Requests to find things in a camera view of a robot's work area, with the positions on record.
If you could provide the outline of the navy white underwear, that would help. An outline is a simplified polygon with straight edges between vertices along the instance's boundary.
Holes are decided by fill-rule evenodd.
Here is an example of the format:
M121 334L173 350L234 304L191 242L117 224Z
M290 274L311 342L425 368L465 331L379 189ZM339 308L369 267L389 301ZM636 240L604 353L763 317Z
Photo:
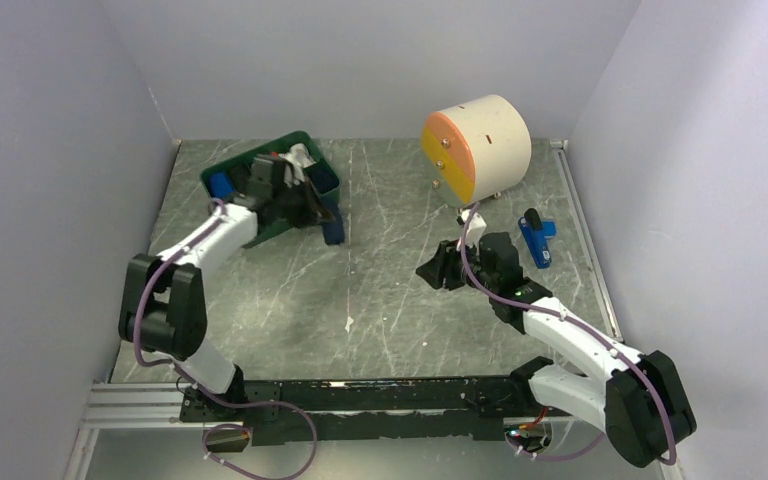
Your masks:
M345 242L345 226L338 202L332 198L323 198L323 205L333 217L321 224L323 240L326 245L336 246Z

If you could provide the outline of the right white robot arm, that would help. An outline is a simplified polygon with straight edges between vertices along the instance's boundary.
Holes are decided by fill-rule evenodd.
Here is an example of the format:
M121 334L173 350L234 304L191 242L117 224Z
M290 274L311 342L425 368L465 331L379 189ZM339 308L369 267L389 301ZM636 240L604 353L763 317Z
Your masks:
M512 407L532 415L541 407L572 414L597 428L628 463L642 468L673 460L677 444L697 422L673 360L644 354L573 314L548 288L524 274L506 232L485 234L461 251L442 241L417 276L433 289L472 287L488 298L496 317L565 357L568 370L537 358L513 372Z

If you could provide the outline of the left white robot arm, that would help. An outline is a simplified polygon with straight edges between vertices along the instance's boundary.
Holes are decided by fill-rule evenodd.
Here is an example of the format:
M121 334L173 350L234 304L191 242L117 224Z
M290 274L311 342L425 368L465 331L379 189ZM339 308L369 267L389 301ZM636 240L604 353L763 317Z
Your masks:
M301 152L258 154L211 175L207 220L159 254L134 256L126 268L118 332L137 364L171 367L207 395L219 419L238 417L247 400L244 372L207 338L205 281L274 225L321 227L327 242L341 242L338 202L328 195L339 183L325 162Z

